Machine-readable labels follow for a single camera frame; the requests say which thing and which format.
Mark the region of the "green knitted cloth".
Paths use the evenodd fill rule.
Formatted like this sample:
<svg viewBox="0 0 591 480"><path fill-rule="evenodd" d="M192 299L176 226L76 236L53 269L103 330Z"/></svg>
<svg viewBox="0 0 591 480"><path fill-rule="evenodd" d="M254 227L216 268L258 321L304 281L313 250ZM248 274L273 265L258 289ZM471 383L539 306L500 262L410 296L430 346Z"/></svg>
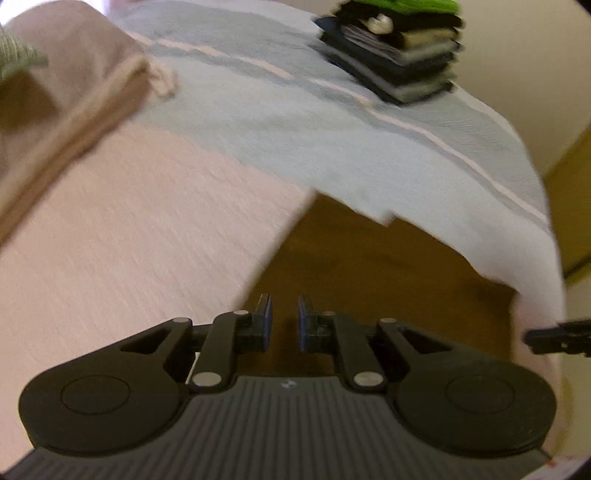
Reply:
<svg viewBox="0 0 591 480"><path fill-rule="evenodd" d="M48 58L36 48L23 42L8 29L0 34L0 79L4 83L32 68L47 67Z"/></svg>

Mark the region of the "beige folded cloth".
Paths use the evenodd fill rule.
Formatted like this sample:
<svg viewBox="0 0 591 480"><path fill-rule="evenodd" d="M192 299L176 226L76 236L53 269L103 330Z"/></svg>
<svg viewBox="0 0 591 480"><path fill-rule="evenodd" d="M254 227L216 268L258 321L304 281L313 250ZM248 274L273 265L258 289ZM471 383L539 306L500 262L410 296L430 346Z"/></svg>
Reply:
<svg viewBox="0 0 591 480"><path fill-rule="evenodd" d="M81 1L34 7L1 30L42 64L1 77L1 239L58 177L148 101L172 97L176 73Z"/></svg>

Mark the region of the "brown shirt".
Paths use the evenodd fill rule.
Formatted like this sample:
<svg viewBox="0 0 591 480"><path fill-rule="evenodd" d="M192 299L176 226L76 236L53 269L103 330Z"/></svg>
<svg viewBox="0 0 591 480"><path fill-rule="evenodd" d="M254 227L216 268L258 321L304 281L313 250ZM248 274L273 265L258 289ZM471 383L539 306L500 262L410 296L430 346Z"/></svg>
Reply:
<svg viewBox="0 0 591 480"><path fill-rule="evenodd" d="M328 355L301 352L297 300L361 324L401 320L434 336L507 360L515 290L482 277L448 245L394 219L382 225L328 196L311 201L243 302L273 300L270 348L238 358L259 376L331 375Z"/></svg>

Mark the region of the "stack of folded clothes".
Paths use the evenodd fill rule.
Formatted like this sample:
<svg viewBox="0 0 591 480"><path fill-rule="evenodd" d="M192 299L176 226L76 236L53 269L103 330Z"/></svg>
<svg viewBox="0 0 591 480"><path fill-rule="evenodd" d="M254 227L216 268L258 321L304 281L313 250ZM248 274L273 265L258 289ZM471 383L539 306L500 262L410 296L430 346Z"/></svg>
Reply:
<svg viewBox="0 0 591 480"><path fill-rule="evenodd" d="M464 28L457 1L345 1L314 23L318 53L388 103L454 88Z"/></svg>

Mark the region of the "grey pink striped blanket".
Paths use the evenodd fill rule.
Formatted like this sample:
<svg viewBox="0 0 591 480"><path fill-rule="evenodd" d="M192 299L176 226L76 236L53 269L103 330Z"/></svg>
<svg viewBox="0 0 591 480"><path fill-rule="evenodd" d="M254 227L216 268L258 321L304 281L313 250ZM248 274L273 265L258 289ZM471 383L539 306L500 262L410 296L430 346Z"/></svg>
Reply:
<svg viewBox="0 0 591 480"><path fill-rule="evenodd" d="M281 4L155 1L111 23L179 87L72 163L2 248L3 467L30 448L17 406L29 380L166 319L235 308L318 192L407 220L514 288L513 337L563 319L541 179L479 99L386 104Z"/></svg>

